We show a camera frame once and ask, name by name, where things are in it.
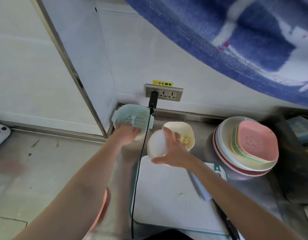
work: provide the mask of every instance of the black cable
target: black cable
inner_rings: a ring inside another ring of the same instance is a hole
[[[154,113],[154,109],[150,108],[149,122],[147,123],[147,129],[146,129],[144,143],[143,143],[143,147],[142,147],[142,151],[141,151],[140,162],[138,163],[138,167],[137,167],[137,174],[136,174],[135,188],[134,188],[133,207],[132,207],[132,221],[131,221],[131,235],[132,235],[132,239],[134,239],[134,227],[133,227],[134,221],[133,221],[133,216],[134,216],[135,197],[136,197],[136,185],[137,185],[137,181],[138,181],[138,175],[140,173],[141,159],[142,159],[142,155],[143,155],[143,150],[144,150],[144,145],[145,145],[145,141],[146,141],[147,132],[149,130],[149,125],[150,125],[150,120],[151,120],[152,113]]]

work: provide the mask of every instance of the charging cable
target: charging cable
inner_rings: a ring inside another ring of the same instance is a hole
[[[132,235],[132,239],[134,239],[134,220],[133,220],[133,216],[134,216],[134,207],[135,207],[136,186],[137,186],[137,181],[138,181],[138,175],[140,173],[140,165],[141,165],[141,159],[142,159],[144,145],[145,145],[145,141],[146,141],[146,136],[147,136],[147,133],[148,133],[148,130],[149,130],[149,126],[150,126],[151,116],[154,113],[154,109],[156,109],[157,100],[158,100],[158,92],[156,92],[156,91],[151,92],[151,97],[150,97],[150,102],[149,102],[150,117],[149,117],[149,121],[147,123],[144,143],[143,143],[142,150],[141,150],[141,156],[140,156],[140,160],[139,160],[139,163],[138,163],[137,173],[136,173],[136,180],[135,180],[135,189],[134,189],[134,197],[133,197],[132,216],[131,216],[132,217],[132,220],[131,220],[131,235]]]

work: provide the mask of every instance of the chopped garlic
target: chopped garlic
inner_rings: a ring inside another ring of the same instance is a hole
[[[180,136],[181,140],[182,140],[182,143],[185,144],[185,145],[188,145],[191,141],[190,137],[189,136],[186,136],[185,134],[182,134]]]

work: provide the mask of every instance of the hand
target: hand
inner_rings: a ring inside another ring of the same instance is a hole
[[[113,134],[110,136],[116,143],[121,146],[128,145],[132,143],[135,137],[142,131],[142,128],[134,128],[129,122],[120,125],[118,121],[116,123],[116,128]]]
[[[173,167],[188,168],[193,157],[188,153],[186,145],[182,143],[180,134],[173,133],[170,129],[163,127],[168,139],[168,152],[163,157],[152,159],[155,164],[167,164]]]

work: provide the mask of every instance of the white wall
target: white wall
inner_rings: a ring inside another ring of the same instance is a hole
[[[144,84],[161,80],[184,88],[181,102],[159,100],[161,109],[261,119],[276,106],[300,107],[256,92],[203,64],[123,0],[97,0],[97,8],[121,103],[147,106]]]
[[[30,0],[0,0],[0,120],[102,134]]]
[[[118,103],[93,0],[42,0],[107,131]]]

